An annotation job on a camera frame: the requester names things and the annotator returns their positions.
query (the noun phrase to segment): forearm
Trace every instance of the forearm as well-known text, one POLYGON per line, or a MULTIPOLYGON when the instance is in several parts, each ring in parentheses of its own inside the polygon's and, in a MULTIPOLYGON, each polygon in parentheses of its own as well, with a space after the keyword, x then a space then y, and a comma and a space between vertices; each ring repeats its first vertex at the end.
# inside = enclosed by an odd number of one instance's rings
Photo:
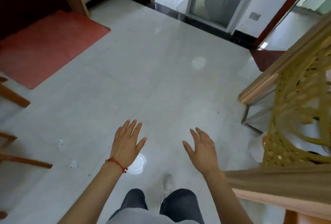
POLYGON ((95 224, 121 175, 122 169, 118 165, 105 163, 58 224, 95 224))
POLYGON ((204 176, 222 224, 253 224, 221 170, 204 176))

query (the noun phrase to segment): person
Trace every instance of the person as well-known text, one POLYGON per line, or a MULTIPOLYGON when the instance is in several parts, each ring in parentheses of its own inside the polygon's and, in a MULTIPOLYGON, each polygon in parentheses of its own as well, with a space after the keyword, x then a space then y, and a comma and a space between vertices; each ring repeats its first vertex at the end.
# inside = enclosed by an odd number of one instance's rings
MULTIPOLYGON (((137 144, 142 123, 137 120, 127 120, 115 133, 109 162, 102 165, 82 195, 72 205, 68 212, 58 222, 59 224, 95 224, 110 196, 115 184, 136 159, 145 145, 147 138, 142 138, 137 144)), ((195 168, 204 177, 213 197, 219 219, 222 224, 243 223, 252 224, 249 216, 241 206, 236 195, 229 186, 224 172, 217 164, 214 142, 208 134, 196 128, 190 129, 194 140, 194 151, 183 141, 195 168)), ((196 195, 188 189, 178 189, 172 192, 173 177, 166 176, 164 182, 165 197, 160 207, 160 214, 148 211, 145 196, 140 189, 130 190, 124 198, 122 206, 107 222, 108 224, 204 224, 196 195)))

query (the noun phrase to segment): gray shirt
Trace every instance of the gray shirt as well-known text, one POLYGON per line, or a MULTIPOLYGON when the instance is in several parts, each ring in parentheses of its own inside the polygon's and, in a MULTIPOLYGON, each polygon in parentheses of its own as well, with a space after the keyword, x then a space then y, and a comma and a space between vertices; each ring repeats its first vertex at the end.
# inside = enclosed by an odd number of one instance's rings
MULTIPOLYGON (((169 217, 162 214, 154 214, 146 209, 123 209, 115 215, 107 224, 174 224, 169 217)), ((184 220, 180 224, 199 224, 193 220, 184 220)))

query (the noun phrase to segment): shoe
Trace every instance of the shoe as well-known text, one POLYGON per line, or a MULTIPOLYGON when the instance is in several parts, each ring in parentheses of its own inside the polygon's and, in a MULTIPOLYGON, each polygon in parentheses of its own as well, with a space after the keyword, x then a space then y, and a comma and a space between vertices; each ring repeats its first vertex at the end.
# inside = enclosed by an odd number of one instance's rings
POLYGON ((169 194, 171 194, 174 191, 174 189, 175 189, 175 180, 171 174, 167 174, 163 178, 163 197, 161 203, 169 194))

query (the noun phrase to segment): person's left hand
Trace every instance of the person's left hand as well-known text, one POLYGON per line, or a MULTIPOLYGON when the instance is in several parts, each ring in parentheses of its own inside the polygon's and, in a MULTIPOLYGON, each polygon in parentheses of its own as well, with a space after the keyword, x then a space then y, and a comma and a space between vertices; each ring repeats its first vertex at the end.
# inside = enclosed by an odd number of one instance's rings
POLYGON ((147 138, 144 137, 137 144, 142 122, 136 126, 137 120, 135 119, 129 124, 130 120, 127 120, 123 126, 117 129, 110 152, 110 158, 116 159, 124 168, 128 168, 134 162, 147 141, 147 138))

